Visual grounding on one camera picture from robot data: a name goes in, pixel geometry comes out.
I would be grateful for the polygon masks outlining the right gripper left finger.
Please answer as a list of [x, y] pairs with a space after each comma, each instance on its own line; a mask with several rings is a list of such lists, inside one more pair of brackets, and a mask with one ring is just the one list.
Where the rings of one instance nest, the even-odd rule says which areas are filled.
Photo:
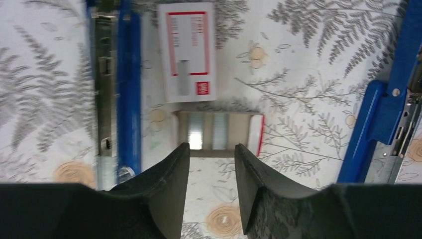
[[190, 168], [190, 145], [111, 189], [117, 205], [115, 239], [179, 239]]

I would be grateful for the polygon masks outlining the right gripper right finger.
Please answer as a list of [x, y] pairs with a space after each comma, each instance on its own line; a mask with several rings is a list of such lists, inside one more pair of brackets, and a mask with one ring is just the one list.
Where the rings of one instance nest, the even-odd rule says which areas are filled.
[[328, 239], [329, 223], [316, 204], [330, 191], [302, 185], [235, 146], [243, 233], [249, 239]]

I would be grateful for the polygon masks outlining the staples box tray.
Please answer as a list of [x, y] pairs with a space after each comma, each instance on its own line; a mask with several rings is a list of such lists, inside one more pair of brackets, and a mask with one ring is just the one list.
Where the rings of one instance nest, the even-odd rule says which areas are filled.
[[[176, 146], [188, 143], [188, 115], [191, 112], [203, 114], [203, 148], [191, 149], [192, 157], [232, 158], [237, 144], [243, 144], [254, 155], [261, 151], [266, 117], [255, 112], [206, 112], [206, 111], [175, 111], [171, 114], [173, 142]], [[227, 149], [213, 150], [213, 118], [215, 113], [228, 114]]]

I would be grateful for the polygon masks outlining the blue stapler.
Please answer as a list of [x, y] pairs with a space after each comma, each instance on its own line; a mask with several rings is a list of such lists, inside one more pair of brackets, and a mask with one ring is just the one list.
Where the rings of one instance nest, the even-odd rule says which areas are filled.
[[89, 0], [90, 60], [97, 111], [97, 188], [142, 170], [141, 18], [128, 0]]
[[388, 146], [384, 171], [377, 182], [395, 183], [422, 112], [422, 2], [406, 9], [395, 58], [387, 82], [371, 81], [340, 169], [338, 183], [370, 181], [370, 165], [377, 144]]

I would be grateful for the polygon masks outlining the red white staples box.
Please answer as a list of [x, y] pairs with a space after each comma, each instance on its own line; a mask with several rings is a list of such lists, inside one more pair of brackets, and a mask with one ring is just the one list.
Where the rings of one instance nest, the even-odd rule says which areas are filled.
[[166, 101], [215, 101], [214, 4], [159, 4], [157, 20]]

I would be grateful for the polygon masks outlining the grey staple strip block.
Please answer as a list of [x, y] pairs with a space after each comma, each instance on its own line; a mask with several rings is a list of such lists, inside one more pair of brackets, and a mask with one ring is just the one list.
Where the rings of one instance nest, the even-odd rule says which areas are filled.
[[188, 115], [188, 143], [191, 149], [201, 150], [203, 148], [203, 114], [191, 112]]

